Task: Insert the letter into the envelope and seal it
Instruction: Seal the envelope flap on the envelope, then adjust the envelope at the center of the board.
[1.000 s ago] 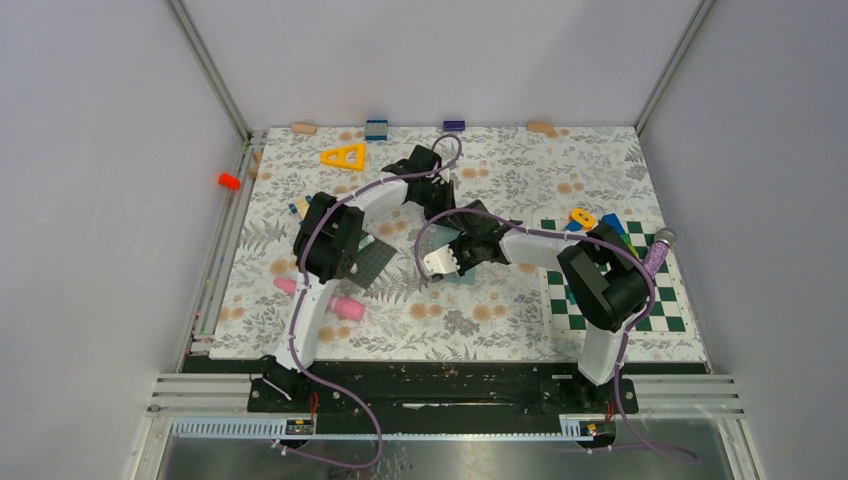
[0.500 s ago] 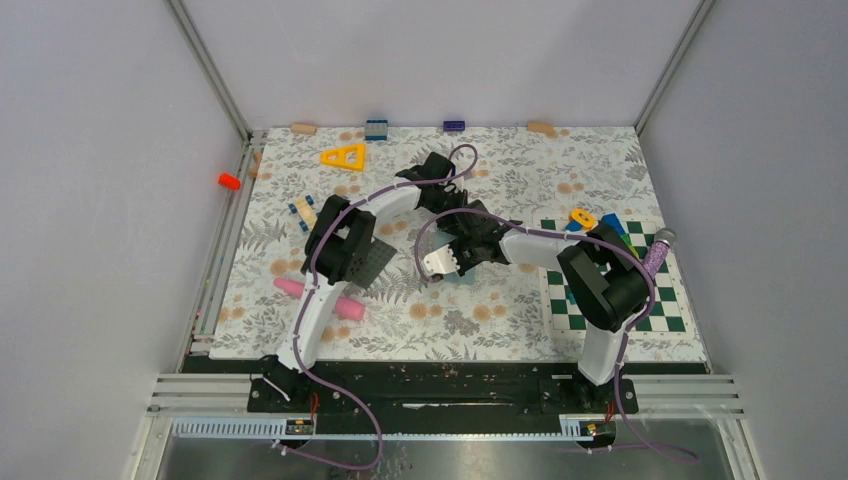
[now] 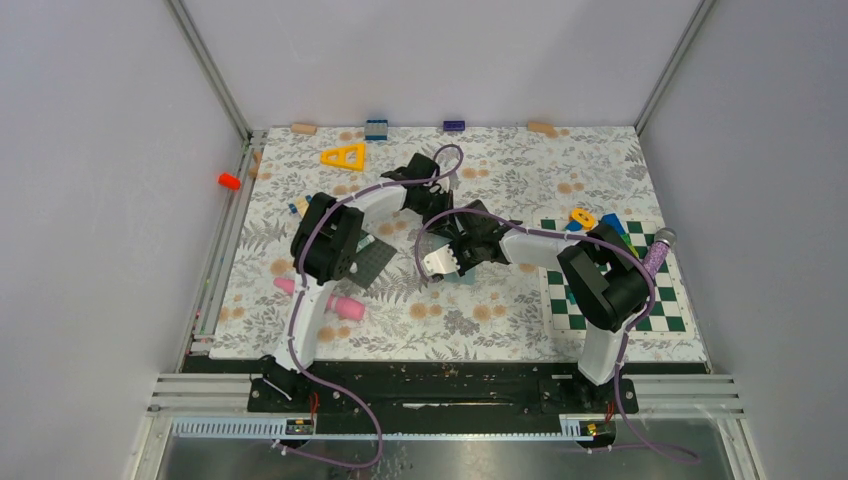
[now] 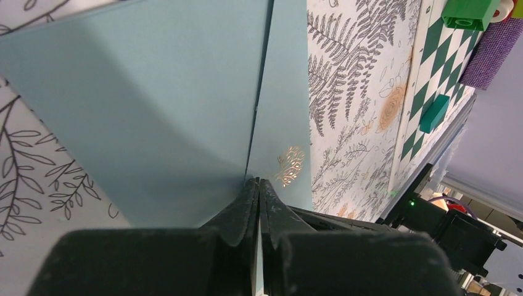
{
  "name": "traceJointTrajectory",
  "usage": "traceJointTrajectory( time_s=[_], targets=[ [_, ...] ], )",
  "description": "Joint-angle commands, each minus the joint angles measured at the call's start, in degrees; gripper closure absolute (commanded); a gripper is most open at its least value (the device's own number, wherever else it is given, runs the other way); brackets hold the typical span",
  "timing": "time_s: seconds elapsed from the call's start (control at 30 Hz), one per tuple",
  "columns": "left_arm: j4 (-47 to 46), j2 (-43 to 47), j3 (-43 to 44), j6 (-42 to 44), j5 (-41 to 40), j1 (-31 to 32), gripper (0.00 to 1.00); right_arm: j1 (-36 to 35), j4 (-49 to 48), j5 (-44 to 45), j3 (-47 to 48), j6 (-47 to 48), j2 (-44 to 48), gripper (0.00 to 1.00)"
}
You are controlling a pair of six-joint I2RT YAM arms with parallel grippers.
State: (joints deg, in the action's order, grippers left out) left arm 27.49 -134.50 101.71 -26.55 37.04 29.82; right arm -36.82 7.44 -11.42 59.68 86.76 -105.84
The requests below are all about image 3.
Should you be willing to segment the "light blue envelope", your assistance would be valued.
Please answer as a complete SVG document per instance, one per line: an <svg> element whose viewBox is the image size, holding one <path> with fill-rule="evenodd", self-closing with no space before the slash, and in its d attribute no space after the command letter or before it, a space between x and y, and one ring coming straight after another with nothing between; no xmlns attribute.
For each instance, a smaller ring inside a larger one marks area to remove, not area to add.
<svg viewBox="0 0 848 480"><path fill-rule="evenodd" d="M464 275L460 275L458 272L446 274L443 276L443 280L448 283L473 285L476 282L476 270L468 270Z"/></svg>

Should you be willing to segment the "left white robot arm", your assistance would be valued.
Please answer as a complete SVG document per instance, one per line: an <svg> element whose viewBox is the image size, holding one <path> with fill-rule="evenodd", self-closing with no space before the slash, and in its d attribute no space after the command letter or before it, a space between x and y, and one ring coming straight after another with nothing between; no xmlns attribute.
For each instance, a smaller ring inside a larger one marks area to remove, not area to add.
<svg viewBox="0 0 848 480"><path fill-rule="evenodd" d="M450 188L441 182L462 165L464 154L457 154L457 165L446 171L435 157L416 154L407 166L345 198L322 192L312 197L291 243L296 277L285 333L273 353L278 365L302 372L313 363L319 323L336 285L353 266L365 223L404 209L421 216L445 209L438 202L450 196Z"/></svg>

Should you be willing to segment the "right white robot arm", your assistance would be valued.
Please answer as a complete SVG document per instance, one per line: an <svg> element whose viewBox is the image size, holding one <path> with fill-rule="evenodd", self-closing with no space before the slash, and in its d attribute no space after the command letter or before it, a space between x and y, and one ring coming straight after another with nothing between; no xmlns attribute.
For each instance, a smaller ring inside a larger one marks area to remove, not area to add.
<svg viewBox="0 0 848 480"><path fill-rule="evenodd" d="M655 304L653 270L604 223L578 234L527 228L485 209L460 208L455 215L462 233L450 247L460 273L492 262L529 264L564 277L586 322L578 360L582 378L573 396L583 410L601 410L613 398L611 382L621 374L627 332Z"/></svg>

